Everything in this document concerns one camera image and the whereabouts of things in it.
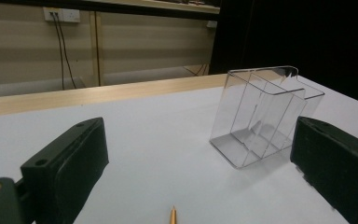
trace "acrylic divider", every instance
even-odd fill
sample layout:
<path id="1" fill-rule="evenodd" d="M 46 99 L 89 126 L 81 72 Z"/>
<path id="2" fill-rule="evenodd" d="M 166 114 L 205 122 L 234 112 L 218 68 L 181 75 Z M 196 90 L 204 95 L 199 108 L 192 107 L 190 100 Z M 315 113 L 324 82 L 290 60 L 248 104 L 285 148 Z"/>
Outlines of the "acrylic divider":
<path id="1" fill-rule="evenodd" d="M 296 75 L 291 66 L 228 73 L 210 142 L 235 168 L 290 147 L 298 116 L 319 104 L 324 93 Z"/>

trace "floor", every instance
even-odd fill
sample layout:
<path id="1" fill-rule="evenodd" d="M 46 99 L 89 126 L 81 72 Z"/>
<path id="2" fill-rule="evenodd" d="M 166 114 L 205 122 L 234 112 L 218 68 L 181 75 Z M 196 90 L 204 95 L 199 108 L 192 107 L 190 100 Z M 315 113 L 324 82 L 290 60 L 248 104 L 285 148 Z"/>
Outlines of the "floor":
<path id="1" fill-rule="evenodd" d="M 143 70 L 143 71 L 135 71 L 135 72 L 114 73 L 114 74 L 106 75 L 104 77 L 104 84 L 117 85 L 117 84 L 124 84 L 124 83 L 143 82 L 143 81 L 161 80 L 161 79 L 169 79 L 169 78 L 193 77 L 196 75 L 198 71 L 199 71 L 198 75 L 200 73 L 205 74 L 205 71 L 203 69 L 200 69 L 200 66 L 173 67 L 173 68 L 152 69 L 152 70 Z M 74 82 L 78 89 L 85 88 L 84 84 L 79 78 L 75 77 Z M 66 90 L 71 90 L 74 88 L 70 78 L 64 80 L 64 86 Z M 46 91 L 61 91 L 61 90 L 62 90 L 61 79 L 0 84 L 0 96 L 20 95 L 20 94 L 38 93 L 38 92 L 46 92 Z"/>

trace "pen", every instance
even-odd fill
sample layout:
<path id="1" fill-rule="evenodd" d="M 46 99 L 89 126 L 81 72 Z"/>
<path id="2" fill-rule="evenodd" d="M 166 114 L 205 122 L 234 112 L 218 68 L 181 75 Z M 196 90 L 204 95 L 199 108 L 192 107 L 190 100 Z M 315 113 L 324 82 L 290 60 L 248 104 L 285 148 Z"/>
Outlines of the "pen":
<path id="1" fill-rule="evenodd" d="M 170 224 L 176 224 L 176 209 L 175 206 L 171 210 L 171 221 Z"/>

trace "white table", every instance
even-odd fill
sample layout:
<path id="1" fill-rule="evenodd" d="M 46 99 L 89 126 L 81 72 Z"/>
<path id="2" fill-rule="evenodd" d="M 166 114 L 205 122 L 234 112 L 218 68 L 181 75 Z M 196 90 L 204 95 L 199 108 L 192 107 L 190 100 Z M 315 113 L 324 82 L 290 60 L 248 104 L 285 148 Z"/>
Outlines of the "white table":
<path id="1" fill-rule="evenodd" d="M 358 102 L 326 93 L 314 118 L 358 137 Z M 302 178 L 289 150 L 243 170 L 210 145 L 223 88 L 0 116 L 0 176 L 72 125 L 103 117 L 110 163 L 76 223 L 347 223 Z"/>

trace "transparent container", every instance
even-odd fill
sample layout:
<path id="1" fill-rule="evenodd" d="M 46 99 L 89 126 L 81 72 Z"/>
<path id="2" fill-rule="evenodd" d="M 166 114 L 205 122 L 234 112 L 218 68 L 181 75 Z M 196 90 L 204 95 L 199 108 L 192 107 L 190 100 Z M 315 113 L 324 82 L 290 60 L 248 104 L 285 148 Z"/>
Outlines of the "transparent container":
<path id="1" fill-rule="evenodd" d="M 292 66 L 228 72 L 210 142 L 235 168 L 290 147 L 298 116 L 322 100 L 297 74 Z"/>

